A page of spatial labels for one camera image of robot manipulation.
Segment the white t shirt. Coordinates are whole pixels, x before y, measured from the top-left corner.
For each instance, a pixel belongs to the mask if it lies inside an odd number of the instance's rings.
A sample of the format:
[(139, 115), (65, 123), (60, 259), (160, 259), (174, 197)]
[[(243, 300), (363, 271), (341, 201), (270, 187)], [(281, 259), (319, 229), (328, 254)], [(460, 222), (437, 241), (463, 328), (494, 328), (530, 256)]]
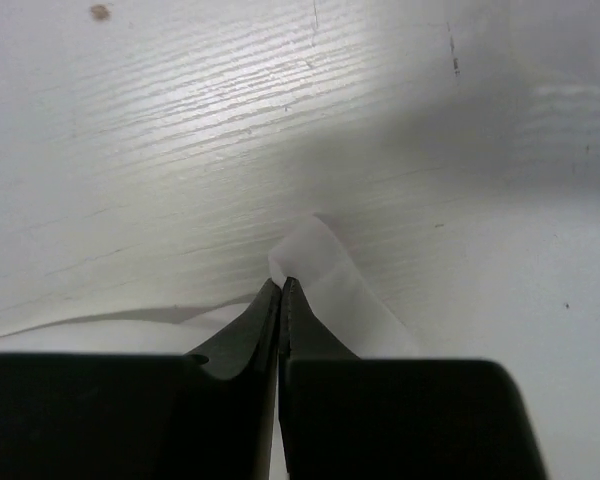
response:
[[(295, 278), (313, 313), (362, 357), (413, 357), (413, 336), (368, 288), (345, 247), (316, 216), (298, 224), (269, 253), (277, 286)], [(183, 354), (243, 313), (246, 303), (215, 310), (166, 309), (78, 317), (0, 335), (0, 352)]]

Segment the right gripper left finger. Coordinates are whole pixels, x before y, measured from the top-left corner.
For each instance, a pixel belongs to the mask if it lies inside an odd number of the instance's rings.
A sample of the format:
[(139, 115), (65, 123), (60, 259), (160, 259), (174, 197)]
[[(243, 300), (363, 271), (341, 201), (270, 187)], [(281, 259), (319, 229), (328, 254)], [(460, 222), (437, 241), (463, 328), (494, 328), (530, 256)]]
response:
[(89, 322), (0, 338), (0, 479), (265, 479), (280, 288), (209, 338)]

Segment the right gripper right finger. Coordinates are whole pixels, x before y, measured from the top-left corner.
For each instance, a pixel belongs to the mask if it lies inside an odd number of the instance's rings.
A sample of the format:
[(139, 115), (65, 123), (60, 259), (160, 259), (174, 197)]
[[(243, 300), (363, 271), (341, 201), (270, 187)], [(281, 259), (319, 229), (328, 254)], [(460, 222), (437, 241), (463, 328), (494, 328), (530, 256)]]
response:
[(461, 359), (363, 359), (296, 279), (280, 310), (279, 422), (293, 479), (543, 479), (512, 377)]

